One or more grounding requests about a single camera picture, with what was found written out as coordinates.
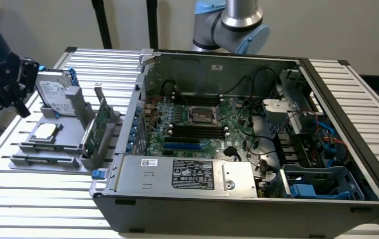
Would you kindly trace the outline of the black expansion slot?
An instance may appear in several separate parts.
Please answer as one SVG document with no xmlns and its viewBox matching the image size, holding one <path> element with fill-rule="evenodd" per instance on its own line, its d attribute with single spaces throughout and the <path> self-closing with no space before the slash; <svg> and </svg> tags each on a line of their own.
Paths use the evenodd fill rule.
<svg viewBox="0 0 379 239">
<path fill-rule="evenodd" d="M 200 139 L 197 139 L 197 138 L 181 138 L 181 137 L 165 137 L 164 142 L 199 144 Z"/>
</svg>

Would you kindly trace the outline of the silver hard disk drive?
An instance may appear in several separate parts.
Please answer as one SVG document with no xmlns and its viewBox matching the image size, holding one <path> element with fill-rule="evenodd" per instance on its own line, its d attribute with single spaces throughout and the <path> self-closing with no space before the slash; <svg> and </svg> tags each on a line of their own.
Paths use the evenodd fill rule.
<svg viewBox="0 0 379 239">
<path fill-rule="evenodd" d="M 75 116 L 71 100 L 65 96 L 67 89 L 79 86 L 75 69 L 65 70 L 40 68 L 36 78 L 36 89 L 44 105 L 61 116 Z"/>
</svg>

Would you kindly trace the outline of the blue case latch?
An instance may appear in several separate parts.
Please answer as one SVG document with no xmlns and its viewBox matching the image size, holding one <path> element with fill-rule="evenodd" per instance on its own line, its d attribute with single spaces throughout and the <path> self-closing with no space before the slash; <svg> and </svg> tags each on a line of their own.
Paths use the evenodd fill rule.
<svg viewBox="0 0 379 239">
<path fill-rule="evenodd" d="M 105 168 L 101 168 L 101 169 L 97 169 L 97 170 L 93 170 L 92 171 L 92 179 L 93 180 L 104 180 L 107 178 L 107 169 Z"/>
</svg>

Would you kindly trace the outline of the silver power supply unit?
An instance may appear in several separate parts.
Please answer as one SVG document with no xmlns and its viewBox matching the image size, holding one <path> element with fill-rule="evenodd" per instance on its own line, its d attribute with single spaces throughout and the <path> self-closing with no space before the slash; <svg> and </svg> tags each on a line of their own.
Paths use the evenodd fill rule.
<svg viewBox="0 0 379 239">
<path fill-rule="evenodd" d="M 109 186 L 123 196 L 257 197 L 251 164 L 205 158 L 125 156 Z"/>
</svg>

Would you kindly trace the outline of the green graphics card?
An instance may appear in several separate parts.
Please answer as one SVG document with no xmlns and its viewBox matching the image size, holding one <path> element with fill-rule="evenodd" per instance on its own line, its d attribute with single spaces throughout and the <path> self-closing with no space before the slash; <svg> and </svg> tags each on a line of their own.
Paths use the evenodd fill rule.
<svg viewBox="0 0 379 239">
<path fill-rule="evenodd" d="M 85 158 L 91 158 L 99 150 L 104 133 L 107 132 L 107 124 L 112 122 L 115 113 L 108 105 L 103 92 L 103 87 L 95 87 L 95 93 L 100 101 L 100 108 L 95 118 L 91 120 L 81 142 L 81 154 Z"/>
</svg>

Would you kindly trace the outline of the black pole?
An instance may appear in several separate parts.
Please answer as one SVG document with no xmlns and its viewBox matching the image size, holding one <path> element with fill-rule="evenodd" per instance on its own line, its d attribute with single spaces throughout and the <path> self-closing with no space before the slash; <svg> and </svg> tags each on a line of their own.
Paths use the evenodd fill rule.
<svg viewBox="0 0 379 239">
<path fill-rule="evenodd" d="M 112 39 L 111 39 L 111 33 L 109 33 L 109 27 L 108 27 L 104 0 L 91 0 L 91 2 L 92 2 L 93 10 L 95 10 L 100 37 L 103 41 L 103 47 L 105 49 L 112 49 L 113 46 L 112 46 Z"/>
<path fill-rule="evenodd" d="M 159 48 L 159 31 L 157 31 L 157 0 L 147 0 L 147 18 L 148 18 L 148 37 L 149 46 Z"/>
</svg>

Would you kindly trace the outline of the blue expansion slot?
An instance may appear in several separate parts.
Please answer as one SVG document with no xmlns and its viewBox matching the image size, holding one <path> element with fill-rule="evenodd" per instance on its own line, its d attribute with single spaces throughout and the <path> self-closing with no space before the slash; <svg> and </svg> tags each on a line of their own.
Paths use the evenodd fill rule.
<svg viewBox="0 0 379 239">
<path fill-rule="evenodd" d="M 164 143 L 164 149 L 179 149 L 179 150 L 201 150 L 203 146 L 200 144 L 189 143 Z"/>
</svg>

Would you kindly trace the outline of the grey metal drive cage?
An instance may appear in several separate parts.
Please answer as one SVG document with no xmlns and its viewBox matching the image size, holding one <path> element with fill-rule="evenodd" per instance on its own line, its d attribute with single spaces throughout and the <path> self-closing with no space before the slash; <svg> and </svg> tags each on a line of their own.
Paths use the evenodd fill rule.
<svg viewBox="0 0 379 239">
<path fill-rule="evenodd" d="M 281 82 L 279 93 L 288 104 L 288 118 L 284 126 L 292 127 L 295 134 L 314 134 L 318 131 L 318 120 L 323 117 L 314 105 L 310 93 L 311 87 L 299 70 L 284 70 L 279 75 Z"/>
</svg>

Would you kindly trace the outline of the blue-grey plastic disk bay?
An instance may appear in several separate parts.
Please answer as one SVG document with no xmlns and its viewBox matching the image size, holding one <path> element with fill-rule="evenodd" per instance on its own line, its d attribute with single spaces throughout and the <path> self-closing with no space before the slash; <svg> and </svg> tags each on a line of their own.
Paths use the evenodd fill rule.
<svg viewBox="0 0 379 239">
<path fill-rule="evenodd" d="M 343 166 L 306 168 L 285 164 L 273 183 L 285 198 L 355 201 L 366 199 L 350 170 Z"/>
</svg>

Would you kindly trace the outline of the grey parts rack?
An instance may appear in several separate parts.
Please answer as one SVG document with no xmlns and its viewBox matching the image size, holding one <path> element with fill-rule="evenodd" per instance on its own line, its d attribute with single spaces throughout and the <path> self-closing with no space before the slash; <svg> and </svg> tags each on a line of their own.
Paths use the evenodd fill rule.
<svg viewBox="0 0 379 239">
<path fill-rule="evenodd" d="M 107 124 L 107 132 L 99 150 L 91 158 L 85 158 L 81 154 L 83 137 L 99 109 L 93 110 L 91 103 L 84 100 L 81 87 L 71 86 L 67 89 L 65 96 L 71 100 L 75 116 L 61 116 L 43 104 L 40 108 L 41 119 L 25 141 L 20 143 L 19 152 L 9 158 L 12 169 L 91 173 L 101 167 L 117 129 L 120 113 L 115 112 L 109 106 L 115 113 L 113 120 Z M 41 123 L 63 125 L 53 143 L 32 140 L 32 135 Z"/>
</svg>

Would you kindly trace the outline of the green motherboard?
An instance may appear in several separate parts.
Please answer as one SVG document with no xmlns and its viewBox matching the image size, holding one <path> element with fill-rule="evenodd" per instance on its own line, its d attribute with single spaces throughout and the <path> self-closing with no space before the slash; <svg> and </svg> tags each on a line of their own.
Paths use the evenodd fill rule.
<svg viewBox="0 0 379 239">
<path fill-rule="evenodd" d="M 173 125 L 188 124 L 188 107 L 175 105 L 175 96 L 153 95 L 145 105 L 148 156 L 241 160 L 248 144 L 255 141 L 249 101 L 243 98 L 221 97 L 216 108 L 217 124 L 193 124 L 224 127 L 224 139 L 199 138 L 201 150 L 164 149 L 165 137 L 172 137 Z"/>
</svg>

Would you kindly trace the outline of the metal CPU socket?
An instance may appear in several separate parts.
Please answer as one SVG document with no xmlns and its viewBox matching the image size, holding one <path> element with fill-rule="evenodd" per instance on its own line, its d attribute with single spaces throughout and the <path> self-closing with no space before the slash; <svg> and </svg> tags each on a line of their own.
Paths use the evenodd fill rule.
<svg viewBox="0 0 379 239">
<path fill-rule="evenodd" d="M 188 124 L 217 124 L 216 108 L 189 106 L 188 110 Z"/>
</svg>

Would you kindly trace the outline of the silver CPU chip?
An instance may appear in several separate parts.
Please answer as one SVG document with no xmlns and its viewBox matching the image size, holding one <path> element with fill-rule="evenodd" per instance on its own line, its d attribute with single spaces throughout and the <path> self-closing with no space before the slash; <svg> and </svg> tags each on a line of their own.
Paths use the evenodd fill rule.
<svg viewBox="0 0 379 239">
<path fill-rule="evenodd" d="M 61 129 L 61 124 L 41 123 L 32 135 L 32 140 L 36 142 L 53 143 Z"/>
</svg>

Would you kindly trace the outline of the black open PC case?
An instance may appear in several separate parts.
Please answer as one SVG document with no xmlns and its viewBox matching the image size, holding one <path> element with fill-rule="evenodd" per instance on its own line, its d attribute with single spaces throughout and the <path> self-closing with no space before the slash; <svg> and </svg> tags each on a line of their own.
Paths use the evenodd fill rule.
<svg viewBox="0 0 379 239">
<path fill-rule="evenodd" d="M 120 233 L 331 239 L 379 224 L 379 76 L 360 75 L 343 60 L 145 49 L 113 162 L 91 196 Z M 314 134 L 295 134 L 279 75 L 299 70 L 323 117 Z M 125 156 L 148 156 L 145 105 L 153 95 L 223 94 L 249 101 L 255 141 L 241 160 L 252 167 L 255 198 L 123 196 L 111 189 Z M 283 165 L 346 167 L 366 199 L 281 197 L 273 180 Z"/>
</svg>

